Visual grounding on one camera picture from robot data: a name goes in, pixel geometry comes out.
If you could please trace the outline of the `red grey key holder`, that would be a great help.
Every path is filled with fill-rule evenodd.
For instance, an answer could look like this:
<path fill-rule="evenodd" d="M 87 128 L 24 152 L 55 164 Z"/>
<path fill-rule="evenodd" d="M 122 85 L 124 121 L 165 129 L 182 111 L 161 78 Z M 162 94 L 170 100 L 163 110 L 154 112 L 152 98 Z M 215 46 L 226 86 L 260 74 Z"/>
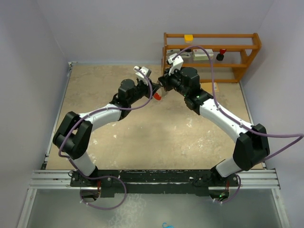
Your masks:
<path fill-rule="evenodd" d="M 154 94 L 153 94 L 153 98 L 157 101 L 162 100 L 166 95 L 168 94 L 168 92 L 163 88 L 160 87 Z"/>

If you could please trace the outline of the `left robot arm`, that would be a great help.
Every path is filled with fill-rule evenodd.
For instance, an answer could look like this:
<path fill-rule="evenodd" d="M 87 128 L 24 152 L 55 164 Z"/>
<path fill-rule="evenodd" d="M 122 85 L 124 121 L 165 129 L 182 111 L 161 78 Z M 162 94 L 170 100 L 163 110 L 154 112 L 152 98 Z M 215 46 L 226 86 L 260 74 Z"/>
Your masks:
<path fill-rule="evenodd" d="M 118 92 L 112 101 L 101 109 L 84 114 L 68 112 L 54 137 L 53 144 L 64 152 L 79 172 L 81 181 L 86 186 L 93 186 L 98 180 L 98 168 L 93 164 L 87 153 L 91 133 L 112 122 L 124 119 L 131 110 L 132 104 L 144 96 L 152 98 L 160 85 L 149 80 L 152 86 L 137 79 L 137 84 L 131 79 L 121 82 Z"/>

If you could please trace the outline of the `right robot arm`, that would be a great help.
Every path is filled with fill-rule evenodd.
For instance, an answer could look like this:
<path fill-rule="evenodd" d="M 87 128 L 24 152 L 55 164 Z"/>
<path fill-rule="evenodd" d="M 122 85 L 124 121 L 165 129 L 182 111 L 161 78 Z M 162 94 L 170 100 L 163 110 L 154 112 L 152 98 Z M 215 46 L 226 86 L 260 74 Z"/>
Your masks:
<path fill-rule="evenodd" d="M 181 94 L 190 110 L 212 121 L 235 143 L 232 157 L 212 169 L 211 180 L 215 185 L 222 186 L 228 176 L 250 170 L 270 154 L 265 127 L 244 122 L 216 103 L 215 97 L 201 88 L 196 69 L 183 67 L 172 74 L 167 71 L 158 82 L 166 92 L 175 90 Z"/>

